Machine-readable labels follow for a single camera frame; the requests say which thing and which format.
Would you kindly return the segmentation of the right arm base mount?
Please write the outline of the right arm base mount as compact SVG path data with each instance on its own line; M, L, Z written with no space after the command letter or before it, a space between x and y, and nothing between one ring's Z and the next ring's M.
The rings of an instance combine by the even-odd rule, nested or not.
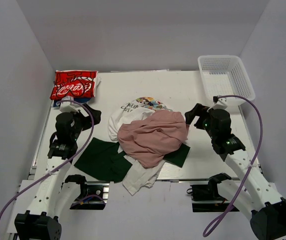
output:
M194 213L222 213L229 202L218 194L217 185L222 181L231 180L226 173L219 173L209 178L206 182L192 184L186 191L192 199Z

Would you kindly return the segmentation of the pink t shirt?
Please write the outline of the pink t shirt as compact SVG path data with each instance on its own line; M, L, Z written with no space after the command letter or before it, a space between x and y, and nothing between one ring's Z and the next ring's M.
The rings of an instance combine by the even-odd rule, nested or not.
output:
M117 139L125 153L147 169L178 150L188 139L188 130L189 125L180 112L162 109L144 120L123 124Z

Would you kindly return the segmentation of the green and white t shirt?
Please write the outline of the green and white t shirt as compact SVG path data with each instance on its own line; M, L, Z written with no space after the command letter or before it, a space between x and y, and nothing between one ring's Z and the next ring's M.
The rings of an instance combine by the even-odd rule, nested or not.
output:
M182 167L189 151L189 146L181 144L177 151L166 154L155 167L144 168L138 160L127 155L119 143L94 137L74 166L97 180L121 182L133 196L141 188L154 185L164 163Z

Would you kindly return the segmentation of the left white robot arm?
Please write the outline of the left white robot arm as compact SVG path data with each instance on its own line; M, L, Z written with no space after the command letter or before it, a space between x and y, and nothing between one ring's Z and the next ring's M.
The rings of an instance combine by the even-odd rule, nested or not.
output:
M68 108L56 117L55 132L49 141L46 168L43 177L33 183L37 192L27 210L16 215L14 225L19 239L57 240L62 234L60 215L76 200L88 195L83 175L67 175L73 159L82 148L77 139L85 130L92 130L101 121L101 111L82 104L87 112Z

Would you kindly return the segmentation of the folded blue shirt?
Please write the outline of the folded blue shirt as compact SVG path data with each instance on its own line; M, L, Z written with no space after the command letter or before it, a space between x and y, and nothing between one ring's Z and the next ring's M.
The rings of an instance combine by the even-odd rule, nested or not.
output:
M66 96L66 97L64 97L64 98L62 98L62 100L72 100L72 101L75 101L75 102L77 102L77 103L80 103L80 104L83 104L83 103L87 103L87 102L89 102L90 100L91 100L91 98L89 97L81 97L81 98L74 98L74 97L72 97L72 96ZM59 100L54 100L53 101L53 104L52 104L52 107L53 108L55 108L55 107L59 107L60 106L60 104L59 103L57 103Z

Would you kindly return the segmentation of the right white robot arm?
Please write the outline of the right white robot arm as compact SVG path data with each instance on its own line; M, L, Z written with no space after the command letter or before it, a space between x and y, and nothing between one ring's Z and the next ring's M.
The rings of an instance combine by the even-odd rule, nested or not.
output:
M225 198L237 208L249 220L257 239L286 236L286 198L251 163L245 145L232 133L230 114L198 103L185 113L186 124L195 117L198 120L194 126L207 132L215 153L241 181L236 184L226 173L214 175L208 182L209 195L216 200Z

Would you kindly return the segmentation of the white plastic basket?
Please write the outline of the white plastic basket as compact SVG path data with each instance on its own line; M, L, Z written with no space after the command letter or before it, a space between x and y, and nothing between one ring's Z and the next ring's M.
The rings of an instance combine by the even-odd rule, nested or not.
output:
M235 55L202 55L198 67L207 103L214 96L238 95L250 101L256 98L242 60Z

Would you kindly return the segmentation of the folded white shirt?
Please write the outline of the folded white shirt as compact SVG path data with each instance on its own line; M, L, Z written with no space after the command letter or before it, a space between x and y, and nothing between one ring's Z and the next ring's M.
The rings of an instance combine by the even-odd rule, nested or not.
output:
M94 85L94 89L93 89L93 96L94 97L96 97L97 88L98 88L100 83L101 83L101 77L99 75L97 75L97 77L95 78L95 85Z

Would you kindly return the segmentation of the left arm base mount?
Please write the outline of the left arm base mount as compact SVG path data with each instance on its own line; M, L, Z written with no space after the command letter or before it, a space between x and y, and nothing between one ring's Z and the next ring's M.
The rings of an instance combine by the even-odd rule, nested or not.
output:
M85 176L78 174L68 175L64 183L74 183L80 190L70 210L104 210L109 193L108 183L88 182Z

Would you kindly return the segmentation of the white colourful print t shirt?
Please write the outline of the white colourful print t shirt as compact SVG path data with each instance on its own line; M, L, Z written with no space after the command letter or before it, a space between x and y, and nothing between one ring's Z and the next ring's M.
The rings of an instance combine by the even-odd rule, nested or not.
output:
M118 131L123 124L130 124L132 121L144 120L158 110L173 111L162 101L146 96L123 104L110 116L108 120L109 138L113 142L116 142Z

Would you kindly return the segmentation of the folded red coca-cola shirt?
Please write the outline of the folded red coca-cola shirt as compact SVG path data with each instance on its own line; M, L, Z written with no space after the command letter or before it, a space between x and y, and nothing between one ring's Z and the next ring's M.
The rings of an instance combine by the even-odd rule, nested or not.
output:
M74 98L93 98L95 78L98 71L63 70L55 72L54 87L50 99L61 100L66 96Z

